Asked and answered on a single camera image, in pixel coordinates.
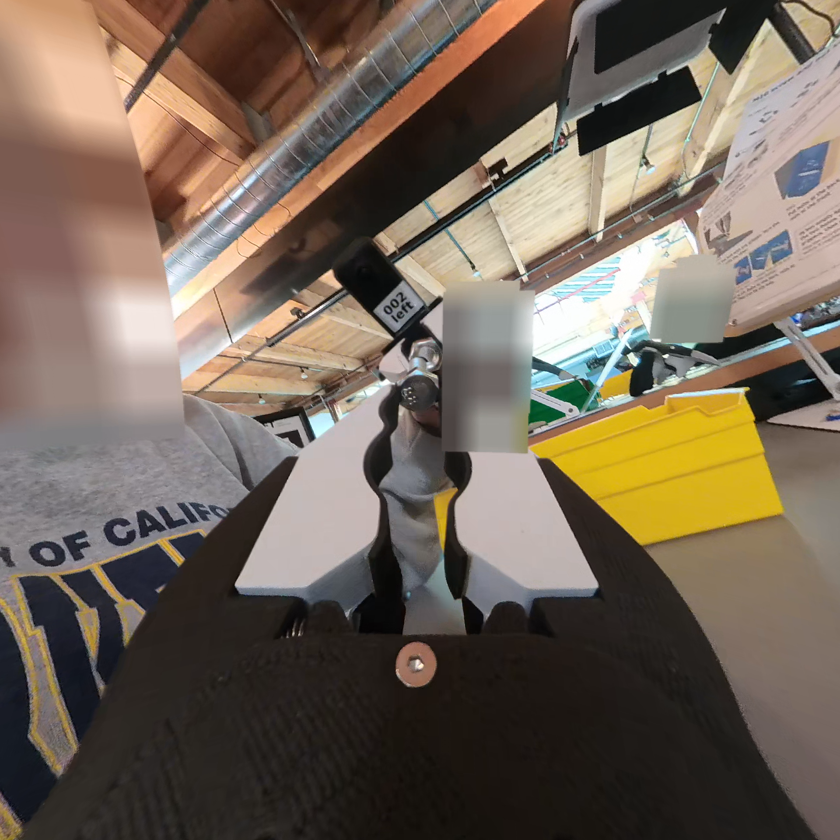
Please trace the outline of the printed instruction sheet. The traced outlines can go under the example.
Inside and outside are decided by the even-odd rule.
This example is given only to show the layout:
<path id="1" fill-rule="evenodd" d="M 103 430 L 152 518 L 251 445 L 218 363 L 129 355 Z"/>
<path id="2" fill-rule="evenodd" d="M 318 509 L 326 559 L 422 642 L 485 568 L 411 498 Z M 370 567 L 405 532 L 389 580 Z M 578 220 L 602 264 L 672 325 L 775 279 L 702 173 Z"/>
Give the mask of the printed instruction sheet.
<path id="1" fill-rule="evenodd" d="M 728 334 L 838 296 L 838 44 L 748 101 L 699 232 L 735 278 Z"/>

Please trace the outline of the large yellow plastic bin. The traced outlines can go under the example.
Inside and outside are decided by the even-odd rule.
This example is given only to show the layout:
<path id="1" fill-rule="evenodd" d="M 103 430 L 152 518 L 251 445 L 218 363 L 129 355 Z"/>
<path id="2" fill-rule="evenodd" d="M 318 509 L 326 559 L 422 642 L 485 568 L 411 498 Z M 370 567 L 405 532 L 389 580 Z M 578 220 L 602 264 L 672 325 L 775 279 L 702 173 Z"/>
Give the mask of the large yellow plastic bin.
<path id="1" fill-rule="evenodd" d="M 747 387 L 679 393 L 531 446 L 647 547 L 784 514 Z"/>

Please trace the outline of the overhead black and white panel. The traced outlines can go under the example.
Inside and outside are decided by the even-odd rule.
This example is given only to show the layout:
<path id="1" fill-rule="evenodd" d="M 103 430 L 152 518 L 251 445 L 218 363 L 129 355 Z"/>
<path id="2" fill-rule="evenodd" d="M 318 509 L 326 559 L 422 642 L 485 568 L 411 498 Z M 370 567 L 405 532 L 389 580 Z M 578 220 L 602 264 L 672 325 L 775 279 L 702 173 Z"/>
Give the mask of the overhead black and white panel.
<path id="1" fill-rule="evenodd" d="M 690 62 L 705 49 L 728 56 L 748 2 L 580 2 L 556 104 L 552 150 L 576 126 L 585 156 L 700 104 Z"/>

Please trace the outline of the white sheet stand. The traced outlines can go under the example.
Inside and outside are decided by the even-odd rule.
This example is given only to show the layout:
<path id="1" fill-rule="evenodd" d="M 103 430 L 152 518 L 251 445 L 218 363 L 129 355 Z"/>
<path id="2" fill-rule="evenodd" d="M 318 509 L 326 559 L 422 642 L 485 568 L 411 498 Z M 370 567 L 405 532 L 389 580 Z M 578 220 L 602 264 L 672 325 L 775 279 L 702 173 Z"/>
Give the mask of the white sheet stand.
<path id="1" fill-rule="evenodd" d="M 831 399 L 838 404 L 839 374 L 833 370 L 792 318 L 783 318 L 774 322 L 773 325 L 797 349 L 812 373 L 825 386 Z"/>

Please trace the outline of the black framed sign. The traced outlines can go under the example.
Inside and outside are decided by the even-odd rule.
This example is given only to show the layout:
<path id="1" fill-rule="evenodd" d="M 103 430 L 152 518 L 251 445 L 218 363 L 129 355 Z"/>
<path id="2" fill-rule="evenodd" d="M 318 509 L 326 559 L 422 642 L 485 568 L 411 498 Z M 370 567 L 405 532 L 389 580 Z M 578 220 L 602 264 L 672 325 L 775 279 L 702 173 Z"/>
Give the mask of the black framed sign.
<path id="1" fill-rule="evenodd" d="M 302 407 L 258 415 L 255 420 L 275 437 L 297 448 L 304 448 L 316 439 L 307 412 Z"/>

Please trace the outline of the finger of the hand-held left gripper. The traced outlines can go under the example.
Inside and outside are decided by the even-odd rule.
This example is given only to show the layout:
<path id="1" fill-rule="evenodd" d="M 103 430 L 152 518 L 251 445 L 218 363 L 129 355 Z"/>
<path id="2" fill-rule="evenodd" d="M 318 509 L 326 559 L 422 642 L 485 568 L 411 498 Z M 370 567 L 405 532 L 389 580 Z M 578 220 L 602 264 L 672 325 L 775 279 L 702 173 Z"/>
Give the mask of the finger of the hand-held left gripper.
<path id="1" fill-rule="evenodd" d="M 382 357 L 376 363 L 373 373 L 380 382 L 399 387 L 409 371 L 409 357 L 402 344 L 385 348 Z"/>

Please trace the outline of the silver ventilation duct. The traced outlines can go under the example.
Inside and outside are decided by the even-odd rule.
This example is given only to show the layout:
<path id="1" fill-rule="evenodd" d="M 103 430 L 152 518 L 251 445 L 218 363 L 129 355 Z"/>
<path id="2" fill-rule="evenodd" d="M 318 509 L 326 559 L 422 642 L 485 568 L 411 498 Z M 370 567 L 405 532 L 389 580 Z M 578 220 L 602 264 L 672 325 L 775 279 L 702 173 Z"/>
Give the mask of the silver ventilation duct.
<path id="1" fill-rule="evenodd" d="M 494 1 L 400 2 L 227 178 L 163 253 L 171 298 L 336 151 Z"/>

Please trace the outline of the green and white board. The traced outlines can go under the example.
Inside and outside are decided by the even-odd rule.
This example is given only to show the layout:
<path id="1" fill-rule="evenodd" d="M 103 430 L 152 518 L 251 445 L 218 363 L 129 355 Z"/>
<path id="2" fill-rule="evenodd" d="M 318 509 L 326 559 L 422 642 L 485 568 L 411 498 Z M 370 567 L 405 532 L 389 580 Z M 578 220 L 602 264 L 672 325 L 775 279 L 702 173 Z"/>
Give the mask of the green and white board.
<path id="1" fill-rule="evenodd" d="M 528 432 L 575 418 L 602 403 L 602 396 L 588 380 L 573 379 L 561 384 L 532 389 L 528 414 Z"/>

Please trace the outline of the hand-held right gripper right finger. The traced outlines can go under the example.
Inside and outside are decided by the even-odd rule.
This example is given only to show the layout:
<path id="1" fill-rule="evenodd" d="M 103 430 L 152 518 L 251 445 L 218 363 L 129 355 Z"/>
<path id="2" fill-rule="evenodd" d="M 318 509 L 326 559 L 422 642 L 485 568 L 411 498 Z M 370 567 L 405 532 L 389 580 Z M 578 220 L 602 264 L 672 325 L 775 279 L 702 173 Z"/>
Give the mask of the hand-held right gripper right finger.
<path id="1" fill-rule="evenodd" d="M 530 616 L 543 598 L 591 597 L 598 584 L 536 455 L 447 453 L 455 492 L 444 518 L 444 573 L 468 634 L 501 603 Z"/>

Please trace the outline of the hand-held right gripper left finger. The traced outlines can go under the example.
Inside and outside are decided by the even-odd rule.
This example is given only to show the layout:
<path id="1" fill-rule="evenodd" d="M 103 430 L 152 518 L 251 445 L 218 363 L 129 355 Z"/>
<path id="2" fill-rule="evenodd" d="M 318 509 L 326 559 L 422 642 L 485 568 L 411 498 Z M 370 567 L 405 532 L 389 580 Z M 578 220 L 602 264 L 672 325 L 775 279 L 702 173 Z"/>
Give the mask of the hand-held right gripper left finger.
<path id="1" fill-rule="evenodd" d="M 336 602 L 358 624 L 403 621 L 383 479 L 399 414 L 393 385 L 305 447 L 236 583 L 239 595 Z"/>

